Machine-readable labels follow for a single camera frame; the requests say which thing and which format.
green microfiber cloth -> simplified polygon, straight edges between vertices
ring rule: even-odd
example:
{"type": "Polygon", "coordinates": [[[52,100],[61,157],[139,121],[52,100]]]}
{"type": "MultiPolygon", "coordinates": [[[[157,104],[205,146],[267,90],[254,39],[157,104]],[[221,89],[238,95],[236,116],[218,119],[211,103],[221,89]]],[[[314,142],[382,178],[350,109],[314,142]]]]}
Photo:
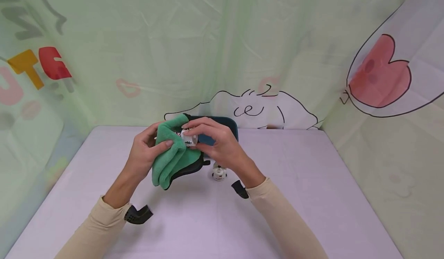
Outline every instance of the green microfiber cloth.
{"type": "Polygon", "coordinates": [[[173,145],[154,160],[153,185],[160,185],[162,189],[167,189],[173,174],[199,159],[201,152],[187,148],[182,138],[175,133],[175,130],[181,131],[181,126],[187,122],[187,116],[180,114],[174,119],[159,124],[156,145],[166,140],[173,140],[173,145]]]}

finger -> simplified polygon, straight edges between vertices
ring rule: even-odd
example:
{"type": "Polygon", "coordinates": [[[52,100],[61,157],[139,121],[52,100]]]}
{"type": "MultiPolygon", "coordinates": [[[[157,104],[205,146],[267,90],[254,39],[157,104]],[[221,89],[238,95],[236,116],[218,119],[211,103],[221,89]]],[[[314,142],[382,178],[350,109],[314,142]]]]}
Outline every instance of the finger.
{"type": "Polygon", "coordinates": [[[184,124],[182,126],[182,128],[193,128],[193,127],[199,126],[201,124],[205,124],[205,125],[215,127],[215,128],[221,128],[223,126],[222,124],[217,123],[213,119],[205,117],[205,118],[194,119],[194,120],[184,124]]]}
{"type": "Polygon", "coordinates": [[[215,127],[208,126],[206,124],[201,124],[197,127],[192,128],[191,130],[185,131],[184,136],[197,136],[200,134],[207,135],[213,140],[217,140],[219,138],[219,134],[221,131],[215,127]]]}
{"type": "Polygon", "coordinates": [[[198,143],[196,144],[196,149],[199,149],[200,151],[204,152],[208,156],[212,156],[214,147],[211,145],[206,145],[205,143],[198,143]]]}
{"type": "Polygon", "coordinates": [[[151,124],[148,128],[143,130],[140,134],[137,135],[142,141],[148,142],[150,137],[154,136],[157,133],[157,128],[159,124],[161,124],[163,121],[156,122],[154,124],[151,124]]]}
{"type": "Polygon", "coordinates": [[[159,143],[158,145],[151,147],[149,150],[153,156],[153,159],[155,159],[157,156],[167,151],[169,148],[171,148],[172,145],[173,145],[172,140],[166,140],[159,143]]]}

small toy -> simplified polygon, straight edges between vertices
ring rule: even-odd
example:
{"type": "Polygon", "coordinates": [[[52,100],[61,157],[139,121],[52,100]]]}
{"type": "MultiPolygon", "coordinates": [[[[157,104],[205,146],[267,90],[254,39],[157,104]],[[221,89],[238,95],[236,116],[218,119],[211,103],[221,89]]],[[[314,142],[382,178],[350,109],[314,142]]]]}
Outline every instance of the small toy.
{"type": "Polygon", "coordinates": [[[222,168],[222,166],[220,166],[218,163],[214,162],[213,173],[211,174],[211,176],[216,181],[224,180],[225,177],[227,177],[227,169],[226,168],[222,168]]]}
{"type": "Polygon", "coordinates": [[[196,146],[196,144],[197,144],[197,136],[185,136],[183,134],[185,131],[188,131],[191,129],[192,128],[185,128],[185,129],[182,129],[181,132],[176,132],[176,134],[182,138],[183,143],[185,143],[185,146],[187,146],[187,147],[196,146]]]}

beige sleeve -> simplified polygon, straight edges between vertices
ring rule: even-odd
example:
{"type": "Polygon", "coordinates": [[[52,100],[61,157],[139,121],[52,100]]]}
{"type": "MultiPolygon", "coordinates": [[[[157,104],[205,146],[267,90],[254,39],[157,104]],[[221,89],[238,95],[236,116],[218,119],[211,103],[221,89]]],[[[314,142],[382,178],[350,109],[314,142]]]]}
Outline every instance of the beige sleeve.
{"type": "Polygon", "coordinates": [[[123,219],[131,204],[114,209],[102,197],[88,218],[74,232],[55,259],[99,259],[113,244],[126,221],[123,219]]]}
{"type": "Polygon", "coordinates": [[[269,178],[246,191],[253,205],[265,218],[287,258],[328,258],[315,234],[269,178]]]}

curtain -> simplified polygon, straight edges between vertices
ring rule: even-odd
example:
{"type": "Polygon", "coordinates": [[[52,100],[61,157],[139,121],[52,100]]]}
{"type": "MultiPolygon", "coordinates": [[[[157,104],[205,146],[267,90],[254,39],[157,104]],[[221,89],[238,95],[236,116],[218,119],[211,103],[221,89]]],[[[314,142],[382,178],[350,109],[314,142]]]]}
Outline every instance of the curtain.
{"type": "Polygon", "coordinates": [[[406,259],[442,258],[443,0],[406,0],[367,39],[324,130],[406,259]]]}
{"type": "Polygon", "coordinates": [[[0,257],[91,129],[317,129],[404,0],[0,0],[0,257]]]}

